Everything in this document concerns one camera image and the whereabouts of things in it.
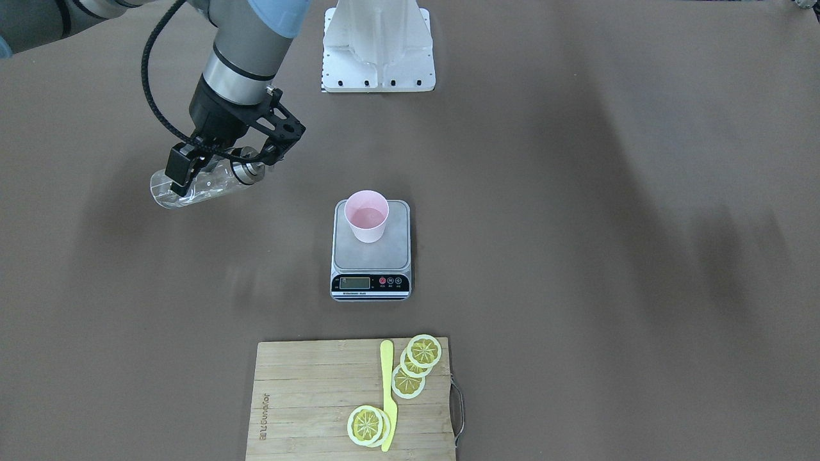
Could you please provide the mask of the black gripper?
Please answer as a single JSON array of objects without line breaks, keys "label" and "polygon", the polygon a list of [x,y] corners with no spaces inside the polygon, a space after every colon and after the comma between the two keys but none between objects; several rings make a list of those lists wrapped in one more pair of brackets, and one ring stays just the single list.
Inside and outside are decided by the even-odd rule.
[{"label": "black gripper", "polygon": [[188,113],[194,124],[192,142],[177,143],[170,150],[165,175],[172,180],[170,189],[184,197],[197,174],[206,165],[205,152],[230,154],[237,140],[249,130],[250,113],[257,113],[260,100],[252,104],[231,102],[214,91],[199,76]]}]

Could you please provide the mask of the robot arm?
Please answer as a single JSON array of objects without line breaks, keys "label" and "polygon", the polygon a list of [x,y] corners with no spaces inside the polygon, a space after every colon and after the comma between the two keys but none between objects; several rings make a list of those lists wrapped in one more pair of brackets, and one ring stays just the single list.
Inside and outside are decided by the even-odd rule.
[{"label": "robot arm", "polygon": [[[304,126],[273,85],[308,1],[175,1],[140,54],[140,82],[150,113],[176,145],[151,177],[162,207],[245,190],[300,140]],[[120,101],[85,56],[71,51],[41,62],[52,73],[27,75],[3,64],[2,202],[66,199],[85,187],[105,196],[120,186],[105,159],[129,160],[147,175],[143,156],[158,160],[160,143],[140,127],[147,116]]]}]

